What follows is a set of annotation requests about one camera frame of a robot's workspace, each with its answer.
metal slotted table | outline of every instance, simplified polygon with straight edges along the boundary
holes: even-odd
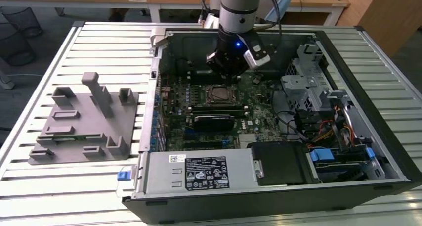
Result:
[[[145,225],[117,197],[116,174],[137,162],[145,92],[151,64],[153,28],[197,28],[197,24],[97,23],[72,27],[62,46],[36,88],[14,128],[0,150],[0,225]],[[418,167],[422,167],[422,96],[398,71],[366,32],[354,28],[284,26],[287,30],[324,30],[354,72],[382,116]],[[332,79],[340,80],[329,69]],[[30,166],[26,163],[46,121],[54,87],[80,84],[84,72],[97,72],[109,92],[130,88],[139,92],[137,116],[129,159],[124,161]],[[133,190],[120,182],[118,196]],[[419,225],[422,187],[380,197],[351,210],[229,219],[180,225]]]

blue tab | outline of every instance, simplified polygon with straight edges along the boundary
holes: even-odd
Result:
[[[374,153],[374,150],[371,148],[367,148],[367,154],[368,154],[368,158],[375,157],[375,153]]]
[[[117,173],[117,181],[129,181],[130,180],[130,170],[121,171]]]
[[[311,160],[312,162],[333,160],[331,150],[327,148],[313,149],[313,151],[311,152]]]

wire mesh trash can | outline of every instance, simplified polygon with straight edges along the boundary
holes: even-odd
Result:
[[[38,20],[29,7],[0,7],[0,13],[9,23],[18,25],[24,37],[36,37],[42,33]]]
[[[30,63],[34,53],[13,23],[0,23],[0,57],[10,66]]]

power supply label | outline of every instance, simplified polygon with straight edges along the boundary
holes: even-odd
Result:
[[[184,159],[187,190],[229,188],[225,157]]]

cpu socket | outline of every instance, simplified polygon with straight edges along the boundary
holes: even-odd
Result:
[[[236,88],[224,85],[205,86],[207,104],[216,105],[232,105],[236,103]]]

